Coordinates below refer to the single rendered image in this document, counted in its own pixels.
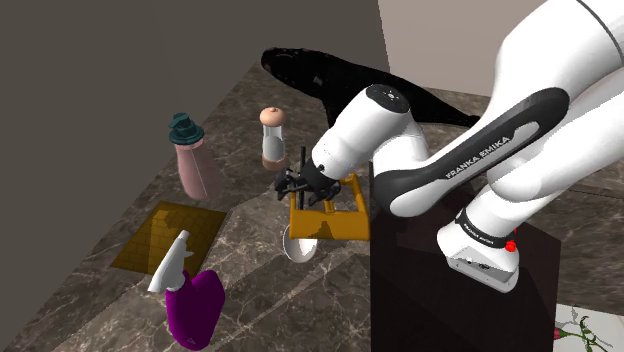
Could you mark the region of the thin black rod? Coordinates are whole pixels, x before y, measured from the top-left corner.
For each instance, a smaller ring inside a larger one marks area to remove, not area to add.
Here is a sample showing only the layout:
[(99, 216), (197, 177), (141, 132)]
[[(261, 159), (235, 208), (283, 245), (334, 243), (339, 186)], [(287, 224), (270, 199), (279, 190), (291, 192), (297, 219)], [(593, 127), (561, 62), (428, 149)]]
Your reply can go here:
[[(306, 158), (306, 147), (305, 146), (301, 146), (300, 148), (300, 170), (299, 173), (301, 174), (303, 166), (305, 165), (305, 158)], [(305, 192), (303, 190), (298, 192), (298, 209), (302, 210), (304, 209), (304, 202), (305, 202)]]

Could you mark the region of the pink bottle with teal cap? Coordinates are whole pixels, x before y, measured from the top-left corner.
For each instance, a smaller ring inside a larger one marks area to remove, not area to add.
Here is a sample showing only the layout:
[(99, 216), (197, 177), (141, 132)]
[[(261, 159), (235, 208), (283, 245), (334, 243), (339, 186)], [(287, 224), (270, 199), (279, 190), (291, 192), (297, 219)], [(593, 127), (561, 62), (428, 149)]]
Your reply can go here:
[(169, 140), (177, 154), (180, 181), (186, 194), (196, 200), (214, 198), (221, 188), (219, 168), (204, 142), (204, 129), (185, 112), (169, 123)]

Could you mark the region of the clear grinder with tan top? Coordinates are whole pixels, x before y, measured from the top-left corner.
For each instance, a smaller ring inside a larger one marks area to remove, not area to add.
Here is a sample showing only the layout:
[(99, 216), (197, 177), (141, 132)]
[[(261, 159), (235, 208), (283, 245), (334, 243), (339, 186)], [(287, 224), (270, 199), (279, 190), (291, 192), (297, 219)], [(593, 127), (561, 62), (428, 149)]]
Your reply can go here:
[(280, 171), (285, 163), (285, 145), (282, 127), (286, 120), (283, 110), (267, 107), (259, 115), (263, 125), (262, 164), (270, 171)]

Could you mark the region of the purple spray bottle white nozzle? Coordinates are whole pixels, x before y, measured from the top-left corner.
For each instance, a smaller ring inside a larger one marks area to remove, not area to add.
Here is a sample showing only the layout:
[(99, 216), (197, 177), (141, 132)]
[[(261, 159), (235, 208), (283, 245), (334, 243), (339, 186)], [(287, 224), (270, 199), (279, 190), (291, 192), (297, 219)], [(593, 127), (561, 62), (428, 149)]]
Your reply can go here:
[(200, 351), (212, 339), (225, 304), (225, 289), (214, 270), (194, 278), (184, 268), (189, 232), (182, 230), (156, 269), (148, 291), (165, 295), (167, 323), (174, 339), (184, 348)]

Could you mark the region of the yellow-brown square mat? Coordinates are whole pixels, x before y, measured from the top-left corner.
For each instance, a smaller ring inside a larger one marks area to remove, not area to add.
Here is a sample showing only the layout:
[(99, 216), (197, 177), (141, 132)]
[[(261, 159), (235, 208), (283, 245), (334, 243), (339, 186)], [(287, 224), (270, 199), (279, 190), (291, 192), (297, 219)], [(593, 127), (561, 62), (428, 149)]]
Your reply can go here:
[(111, 263), (111, 267), (154, 274), (182, 230), (190, 235), (187, 250), (193, 255), (184, 268), (194, 278), (200, 271), (227, 213), (160, 201)]

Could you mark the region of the black elongated whale-shaped object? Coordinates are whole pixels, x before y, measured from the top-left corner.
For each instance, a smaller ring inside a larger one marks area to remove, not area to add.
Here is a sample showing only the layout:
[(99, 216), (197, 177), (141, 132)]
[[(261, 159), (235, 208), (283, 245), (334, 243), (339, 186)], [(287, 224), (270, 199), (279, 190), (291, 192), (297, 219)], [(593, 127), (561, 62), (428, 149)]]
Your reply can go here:
[(471, 127), (478, 121), (476, 115), (461, 112), (408, 80), (325, 52), (272, 47), (263, 52), (261, 65), (282, 83), (320, 100), (329, 125), (355, 95), (372, 84), (397, 89), (409, 101), (419, 123)]

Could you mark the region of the white bowl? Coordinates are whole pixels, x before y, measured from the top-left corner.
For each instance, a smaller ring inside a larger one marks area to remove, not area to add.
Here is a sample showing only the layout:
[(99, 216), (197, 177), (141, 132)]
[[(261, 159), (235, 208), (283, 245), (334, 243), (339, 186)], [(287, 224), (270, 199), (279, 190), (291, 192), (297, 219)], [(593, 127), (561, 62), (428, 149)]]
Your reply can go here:
[(282, 246), (285, 255), (294, 263), (305, 263), (315, 255), (318, 247), (317, 239), (291, 239), (290, 226), (283, 231)]

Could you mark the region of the dark robot stand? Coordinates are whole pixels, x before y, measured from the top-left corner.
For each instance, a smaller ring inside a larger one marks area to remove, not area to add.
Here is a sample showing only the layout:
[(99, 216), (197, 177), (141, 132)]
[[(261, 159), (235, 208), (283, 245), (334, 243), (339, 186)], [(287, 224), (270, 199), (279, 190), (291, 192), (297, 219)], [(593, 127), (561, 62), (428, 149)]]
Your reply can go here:
[(372, 221), (372, 352), (553, 352), (560, 240), (519, 227), (508, 293), (451, 269), (436, 234), (473, 196), (466, 185), (422, 216)]

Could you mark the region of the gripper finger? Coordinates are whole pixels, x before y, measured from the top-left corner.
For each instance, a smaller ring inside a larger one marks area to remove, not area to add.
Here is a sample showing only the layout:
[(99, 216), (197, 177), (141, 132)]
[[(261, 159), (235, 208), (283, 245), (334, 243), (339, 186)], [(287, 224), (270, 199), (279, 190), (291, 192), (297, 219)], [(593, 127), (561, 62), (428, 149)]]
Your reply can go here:
[(277, 200), (281, 201), (288, 193), (308, 191), (308, 182), (298, 173), (289, 168), (282, 169), (274, 182)]
[(315, 191), (310, 195), (308, 205), (313, 206), (320, 201), (331, 201), (338, 193), (339, 191), (332, 189)]

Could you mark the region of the white cloth with flower print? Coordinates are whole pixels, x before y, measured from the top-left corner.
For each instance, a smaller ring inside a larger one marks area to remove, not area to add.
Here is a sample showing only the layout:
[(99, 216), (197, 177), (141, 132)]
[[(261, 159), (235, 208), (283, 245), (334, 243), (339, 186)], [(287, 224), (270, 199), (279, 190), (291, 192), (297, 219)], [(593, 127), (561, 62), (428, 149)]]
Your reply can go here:
[(624, 316), (558, 304), (553, 352), (624, 352)]

